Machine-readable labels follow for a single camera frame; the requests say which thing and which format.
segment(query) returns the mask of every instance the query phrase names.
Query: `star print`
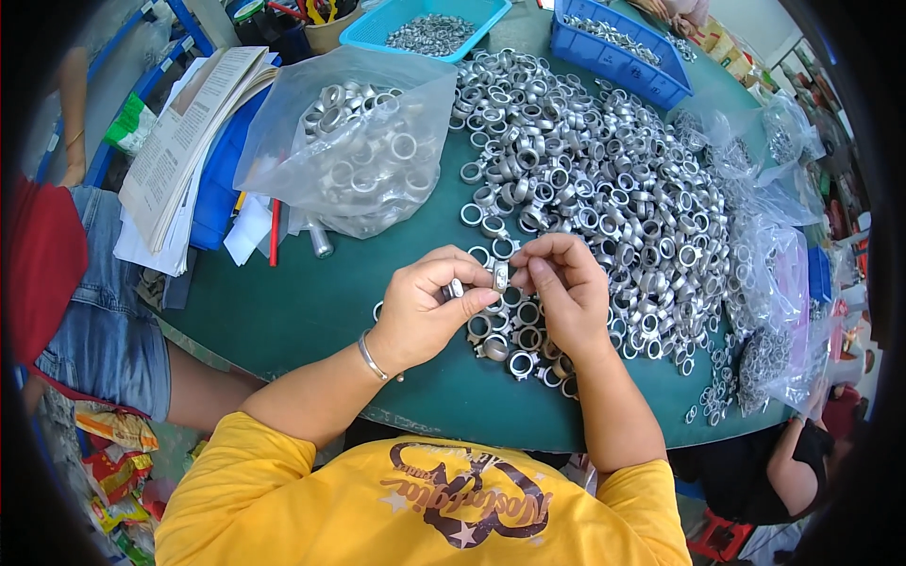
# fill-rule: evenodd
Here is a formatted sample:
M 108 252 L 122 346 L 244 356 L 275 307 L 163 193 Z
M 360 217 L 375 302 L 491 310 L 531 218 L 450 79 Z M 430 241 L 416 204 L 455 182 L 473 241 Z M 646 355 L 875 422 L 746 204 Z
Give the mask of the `star print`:
M 456 534 L 451 534 L 451 539 L 457 539 L 459 541 L 459 548 L 464 549 L 466 545 L 470 542 L 475 544 L 475 539 L 472 538 L 472 533 L 475 531 L 475 527 L 470 527 L 466 525 L 465 521 L 459 522 L 459 532 Z
M 391 489 L 390 495 L 383 497 L 378 501 L 383 501 L 386 504 L 390 504 L 393 507 L 392 513 L 396 513 L 400 509 L 409 509 L 409 507 L 406 505 L 406 497 L 404 495 L 398 494 L 395 489 Z

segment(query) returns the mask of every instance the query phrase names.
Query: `yellow t-shirt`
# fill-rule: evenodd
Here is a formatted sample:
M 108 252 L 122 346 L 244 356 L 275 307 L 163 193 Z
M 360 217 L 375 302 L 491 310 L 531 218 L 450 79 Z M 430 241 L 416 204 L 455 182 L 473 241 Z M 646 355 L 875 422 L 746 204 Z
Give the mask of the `yellow t-shirt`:
M 315 448 L 224 417 L 170 498 L 158 566 L 691 564 L 663 460 L 597 498 L 525 454 L 401 436 L 312 473 Z

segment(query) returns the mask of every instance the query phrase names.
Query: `denim shorts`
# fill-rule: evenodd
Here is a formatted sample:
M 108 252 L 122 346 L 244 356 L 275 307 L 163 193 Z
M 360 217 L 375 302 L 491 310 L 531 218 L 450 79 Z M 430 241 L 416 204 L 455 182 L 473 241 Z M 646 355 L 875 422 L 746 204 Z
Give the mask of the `denim shorts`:
M 70 192 L 88 236 L 88 270 L 34 365 L 69 389 L 163 421 L 170 397 L 167 343 L 135 291 L 143 268 L 113 257 L 120 201 L 95 187 Z

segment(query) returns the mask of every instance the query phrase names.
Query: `fingernail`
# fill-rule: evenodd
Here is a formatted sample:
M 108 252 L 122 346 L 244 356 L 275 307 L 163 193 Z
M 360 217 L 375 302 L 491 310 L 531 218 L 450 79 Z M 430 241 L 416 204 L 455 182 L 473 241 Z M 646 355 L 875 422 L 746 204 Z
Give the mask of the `fingernail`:
M 493 289 L 483 289 L 479 299 L 486 304 L 494 304 L 500 298 L 500 293 Z
M 542 270 L 544 270 L 544 266 L 542 265 L 543 262 L 544 260 L 540 257 L 533 257 L 528 260 L 528 271 L 532 273 L 541 273 Z

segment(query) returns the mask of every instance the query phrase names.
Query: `stack of papers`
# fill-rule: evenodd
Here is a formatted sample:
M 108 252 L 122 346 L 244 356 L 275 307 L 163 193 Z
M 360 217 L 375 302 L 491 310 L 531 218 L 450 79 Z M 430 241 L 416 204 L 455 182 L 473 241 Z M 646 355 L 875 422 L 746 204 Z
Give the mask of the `stack of papers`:
M 122 229 L 113 254 L 173 277 L 186 271 L 205 156 L 221 125 L 274 81 L 266 47 L 198 58 L 174 84 L 164 111 L 120 190 Z

